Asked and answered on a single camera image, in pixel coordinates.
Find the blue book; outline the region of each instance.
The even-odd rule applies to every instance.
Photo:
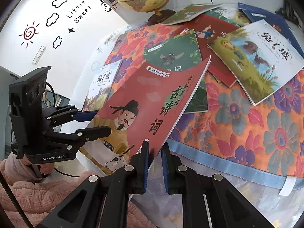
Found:
[[[267,21],[279,33],[281,33],[299,52],[299,54],[304,58],[304,53],[299,43],[297,42],[288,24],[286,23],[285,19],[282,16],[275,13],[271,13],[265,9],[250,6],[244,3],[238,3],[238,8],[241,9],[245,13],[245,15],[247,15],[247,17],[251,20],[251,22],[256,22],[260,20]]]

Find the globe base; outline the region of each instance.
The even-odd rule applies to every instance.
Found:
[[[157,16],[156,14],[153,14],[149,20],[148,20],[148,26],[152,26],[158,23],[163,22],[164,20],[168,19],[169,17],[171,17],[172,15],[175,14],[175,11],[171,10],[171,9],[165,9],[160,11],[161,15]]]

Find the blue fabric trim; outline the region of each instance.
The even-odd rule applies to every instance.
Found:
[[[196,163],[205,165],[215,170],[262,184],[272,188],[282,189],[286,177],[238,164],[212,154],[200,151],[181,142],[168,139],[167,143],[172,152],[182,155]],[[304,178],[297,178],[294,190],[304,187]]]

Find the sun decal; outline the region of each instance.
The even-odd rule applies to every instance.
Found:
[[[33,43],[30,39],[35,35],[35,34],[38,34],[38,32],[36,32],[36,28],[39,26],[39,23],[38,25],[34,26],[34,23],[29,27],[28,24],[26,24],[26,28],[23,32],[23,34],[20,34],[19,36],[23,36],[23,38],[25,40],[29,40],[31,43]]]

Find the globe stand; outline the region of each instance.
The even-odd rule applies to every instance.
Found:
[[[175,11],[171,9],[165,9],[162,11],[154,10],[155,14],[153,14],[148,20],[148,26],[152,26],[158,23],[163,22],[164,20],[168,19],[172,15],[175,14]]]

